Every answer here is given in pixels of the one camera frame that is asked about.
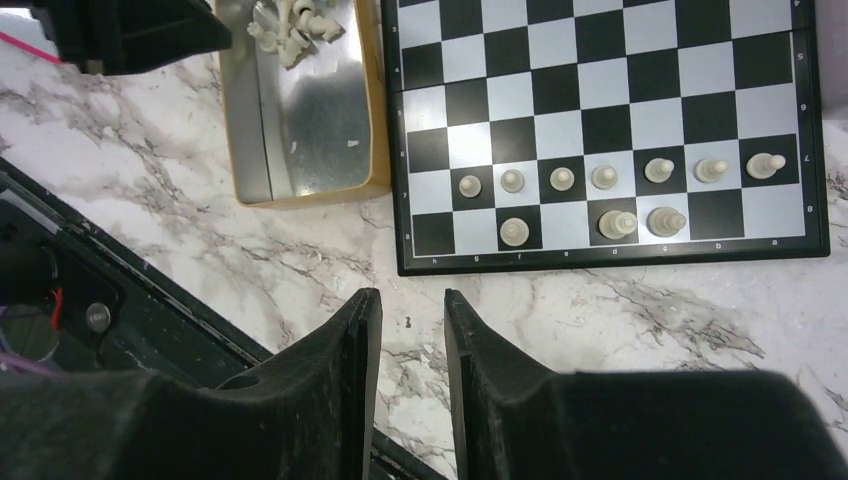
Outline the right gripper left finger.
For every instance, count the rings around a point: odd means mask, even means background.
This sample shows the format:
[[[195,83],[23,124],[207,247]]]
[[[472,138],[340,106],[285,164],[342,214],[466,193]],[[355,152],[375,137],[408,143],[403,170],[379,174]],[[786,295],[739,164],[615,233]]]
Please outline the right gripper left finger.
[[[381,296],[214,389],[124,372],[5,375],[5,479],[364,479]]]

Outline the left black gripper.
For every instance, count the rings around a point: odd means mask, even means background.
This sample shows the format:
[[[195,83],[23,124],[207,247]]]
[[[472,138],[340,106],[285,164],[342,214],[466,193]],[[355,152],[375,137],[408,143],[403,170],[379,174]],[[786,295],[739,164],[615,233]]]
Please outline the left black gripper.
[[[205,1],[31,1],[29,11],[59,59],[84,74],[141,74],[232,46]]]

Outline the white knight piece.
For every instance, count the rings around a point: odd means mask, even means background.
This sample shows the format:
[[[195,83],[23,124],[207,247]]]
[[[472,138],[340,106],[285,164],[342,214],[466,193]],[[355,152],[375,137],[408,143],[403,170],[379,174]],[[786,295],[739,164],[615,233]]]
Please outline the white knight piece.
[[[342,33],[338,22],[316,14],[313,7],[295,7],[294,11],[298,15],[297,28],[303,32],[321,37],[325,42],[332,42]]]

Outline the white king piece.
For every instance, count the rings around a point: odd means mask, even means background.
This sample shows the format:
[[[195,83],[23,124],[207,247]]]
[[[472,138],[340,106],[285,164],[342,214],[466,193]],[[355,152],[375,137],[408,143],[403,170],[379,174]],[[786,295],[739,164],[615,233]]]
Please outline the white king piece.
[[[600,236],[610,242],[636,243],[638,240],[639,220],[629,211],[608,210],[598,220]]]

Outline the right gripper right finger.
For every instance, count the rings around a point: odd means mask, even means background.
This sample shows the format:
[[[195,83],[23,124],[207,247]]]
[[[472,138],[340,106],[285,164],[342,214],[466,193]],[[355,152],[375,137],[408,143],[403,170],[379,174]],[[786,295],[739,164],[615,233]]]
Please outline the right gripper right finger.
[[[761,370],[557,373],[447,290],[462,479],[843,479],[813,403]]]

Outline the white bishop piece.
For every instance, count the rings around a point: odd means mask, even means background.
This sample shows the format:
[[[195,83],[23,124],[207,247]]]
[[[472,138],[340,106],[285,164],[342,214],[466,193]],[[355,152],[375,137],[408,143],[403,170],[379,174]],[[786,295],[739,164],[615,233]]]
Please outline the white bishop piece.
[[[656,237],[670,238],[687,225],[686,217],[672,207],[653,209],[647,217],[647,228]]]
[[[528,241],[530,228],[523,219],[511,217],[501,224],[499,236],[505,245],[509,247],[520,247]]]

